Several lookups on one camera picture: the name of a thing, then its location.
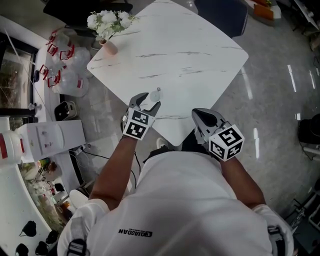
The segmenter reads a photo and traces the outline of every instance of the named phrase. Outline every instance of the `white sneaker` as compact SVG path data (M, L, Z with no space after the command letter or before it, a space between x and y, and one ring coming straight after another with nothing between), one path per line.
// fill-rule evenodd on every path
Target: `white sneaker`
M161 147L166 146L168 147L168 142L164 138L157 138L156 139L156 148L160 149Z

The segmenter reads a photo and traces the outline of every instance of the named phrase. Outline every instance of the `white t-shirt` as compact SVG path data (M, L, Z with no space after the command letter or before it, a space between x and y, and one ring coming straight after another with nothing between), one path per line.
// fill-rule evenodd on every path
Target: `white t-shirt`
M280 226L292 255L290 227L268 206L252 210L238 201L219 168L204 154L154 156L118 208L109 211L92 199L72 219L81 217L91 256L271 256L269 225ZM59 256L77 236L72 219L60 236Z

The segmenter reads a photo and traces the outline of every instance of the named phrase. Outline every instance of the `window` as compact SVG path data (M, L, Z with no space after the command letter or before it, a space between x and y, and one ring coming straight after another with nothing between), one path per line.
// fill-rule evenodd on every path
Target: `window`
M10 127L17 128L22 118L34 116L28 109L33 103L34 65L38 49L10 38L19 58L6 34L0 33L0 117L10 117Z

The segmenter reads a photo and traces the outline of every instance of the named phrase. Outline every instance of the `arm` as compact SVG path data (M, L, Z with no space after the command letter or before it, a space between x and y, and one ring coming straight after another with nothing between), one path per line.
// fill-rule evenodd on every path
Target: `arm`
M257 205L265 205L266 201L261 189L250 177L242 164L235 157L220 161L222 175L233 189L236 198L250 209Z
M131 137L119 141L96 179L89 199L105 201L110 211L118 207L130 178L136 145L137 140Z

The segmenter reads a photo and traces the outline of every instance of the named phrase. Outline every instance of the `pink vase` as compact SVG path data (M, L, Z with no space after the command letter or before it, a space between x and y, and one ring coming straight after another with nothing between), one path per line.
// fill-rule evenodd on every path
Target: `pink vase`
M100 40L99 44L102 45L108 55L113 56L118 52L118 48L110 40Z

